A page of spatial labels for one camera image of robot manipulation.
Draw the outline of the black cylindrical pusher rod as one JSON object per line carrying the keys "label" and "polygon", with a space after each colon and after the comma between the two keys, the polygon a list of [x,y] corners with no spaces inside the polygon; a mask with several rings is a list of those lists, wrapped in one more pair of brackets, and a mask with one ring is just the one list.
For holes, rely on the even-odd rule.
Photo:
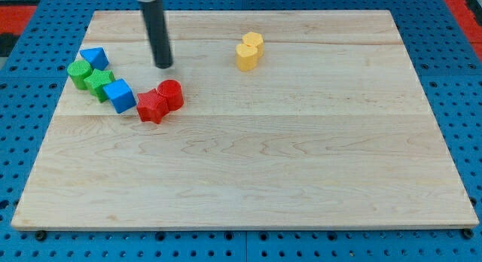
{"label": "black cylindrical pusher rod", "polygon": [[173,58],[163,10],[163,0],[145,0],[141,3],[141,9],[154,63],[159,69],[167,69],[172,66]]}

